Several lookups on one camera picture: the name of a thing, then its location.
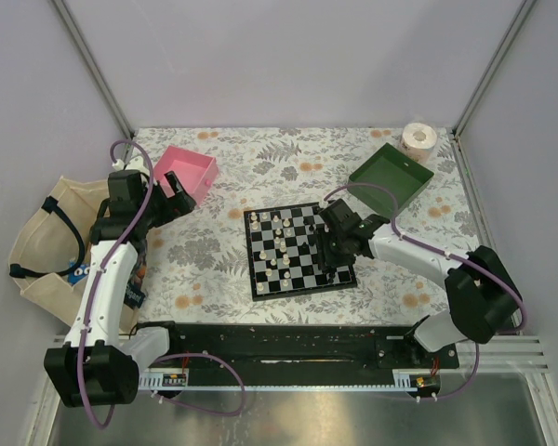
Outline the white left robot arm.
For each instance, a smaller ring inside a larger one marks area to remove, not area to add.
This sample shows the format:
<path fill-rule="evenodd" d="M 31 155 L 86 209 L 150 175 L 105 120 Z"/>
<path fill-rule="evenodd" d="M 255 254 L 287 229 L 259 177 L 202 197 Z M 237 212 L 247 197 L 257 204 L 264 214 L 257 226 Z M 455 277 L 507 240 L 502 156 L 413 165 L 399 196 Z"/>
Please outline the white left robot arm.
<path fill-rule="evenodd" d="M 67 407 L 129 404 L 150 365 L 172 367 L 182 359 L 183 345 L 166 328 L 120 340 L 126 287 L 140 268 L 148 232 L 196 206 L 174 172 L 153 185 L 145 178 L 139 170 L 109 175 L 109 196 L 89 232 L 89 273 L 76 321 L 62 347 L 46 352 L 45 370 Z"/>

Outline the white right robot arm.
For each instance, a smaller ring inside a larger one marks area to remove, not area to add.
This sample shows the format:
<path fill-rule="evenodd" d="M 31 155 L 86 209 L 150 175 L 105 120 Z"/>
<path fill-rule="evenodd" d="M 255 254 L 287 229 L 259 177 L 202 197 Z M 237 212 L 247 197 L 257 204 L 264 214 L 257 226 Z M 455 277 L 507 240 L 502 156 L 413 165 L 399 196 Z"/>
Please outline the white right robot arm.
<path fill-rule="evenodd" d="M 319 216 L 321 269 L 364 256 L 408 269 L 445 290 L 448 309 L 416 322 L 407 335 L 405 356 L 415 367 L 428 366 L 438 350 L 463 340 L 488 343 L 515 311 L 525 309 L 508 271 L 486 246 L 468 252 L 438 248 L 406 235 L 388 218 L 360 218 L 341 199 L 320 209 Z"/>

